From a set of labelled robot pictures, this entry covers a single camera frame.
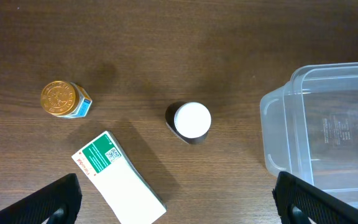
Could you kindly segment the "white green medicine box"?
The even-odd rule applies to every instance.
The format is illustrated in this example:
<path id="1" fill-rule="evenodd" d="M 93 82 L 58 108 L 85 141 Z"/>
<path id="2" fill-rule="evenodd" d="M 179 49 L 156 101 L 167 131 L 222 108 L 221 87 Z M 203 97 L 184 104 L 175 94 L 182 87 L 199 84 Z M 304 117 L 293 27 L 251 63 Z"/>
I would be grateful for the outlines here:
<path id="1" fill-rule="evenodd" d="M 102 132 L 71 158 L 101 193 L 120 223 L 152 224 L 167 212 L 111 132 Z"/>

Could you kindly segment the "gold lid small jar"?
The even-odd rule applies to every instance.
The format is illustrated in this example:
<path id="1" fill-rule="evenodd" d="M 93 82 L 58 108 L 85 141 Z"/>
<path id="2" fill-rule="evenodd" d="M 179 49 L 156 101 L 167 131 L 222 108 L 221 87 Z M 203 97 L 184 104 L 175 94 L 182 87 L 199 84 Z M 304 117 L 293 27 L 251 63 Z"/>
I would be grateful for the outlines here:
<path id="1" fill-rule="evenodd" d="M 92 103 L 84 88 L 61 80 L 46 85 L 40 97 L 40 104 L 47 113 L 65 119 L 85 117 Z"/>

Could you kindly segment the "clear plastic container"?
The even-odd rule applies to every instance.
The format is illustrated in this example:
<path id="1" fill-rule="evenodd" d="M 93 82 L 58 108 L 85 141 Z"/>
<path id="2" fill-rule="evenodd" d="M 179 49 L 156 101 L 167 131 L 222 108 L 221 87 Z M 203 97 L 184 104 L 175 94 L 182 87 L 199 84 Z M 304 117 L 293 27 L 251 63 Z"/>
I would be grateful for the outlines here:
<path id="1" fill-rule="evenodd" d="M 358 208 L 358 62 L 308 65 L 260 101 L 264 159 Z"/>

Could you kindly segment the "black bottle white cap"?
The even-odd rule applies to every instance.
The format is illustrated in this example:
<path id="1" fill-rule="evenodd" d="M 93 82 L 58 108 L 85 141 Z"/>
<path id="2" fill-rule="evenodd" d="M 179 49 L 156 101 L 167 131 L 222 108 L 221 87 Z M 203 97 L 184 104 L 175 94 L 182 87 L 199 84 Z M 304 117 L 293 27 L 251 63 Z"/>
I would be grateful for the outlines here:
<path id="1" fill-rule="evenodd" d="M 178 101 L 165 111 L 169 130 L 187 144 L 200 144 L 212 124 L 212 116 L 205 105 L 198 102 Z"/>

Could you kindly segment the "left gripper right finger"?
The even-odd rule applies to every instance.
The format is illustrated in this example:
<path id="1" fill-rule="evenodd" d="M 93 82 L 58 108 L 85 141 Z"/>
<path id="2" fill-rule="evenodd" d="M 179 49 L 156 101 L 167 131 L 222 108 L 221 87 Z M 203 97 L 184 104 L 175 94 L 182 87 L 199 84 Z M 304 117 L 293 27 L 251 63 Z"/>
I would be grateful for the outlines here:
<path id="1" fill-rule="evenodd" d="M 358 224 L 358 209 L 288 172 L 278 174 L 272 194 L 282 223 Z"/>

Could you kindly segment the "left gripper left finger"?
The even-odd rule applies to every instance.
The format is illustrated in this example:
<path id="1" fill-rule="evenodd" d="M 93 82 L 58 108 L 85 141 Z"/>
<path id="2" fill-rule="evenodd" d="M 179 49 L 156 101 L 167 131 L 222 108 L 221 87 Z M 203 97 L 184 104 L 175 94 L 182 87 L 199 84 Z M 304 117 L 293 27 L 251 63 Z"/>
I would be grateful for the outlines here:
<path id="1" fill-rule="evenodd" d="M 0 211 L 0 223 L 74 223 L 82 193 L 77 175 L 67 174 Z"/>

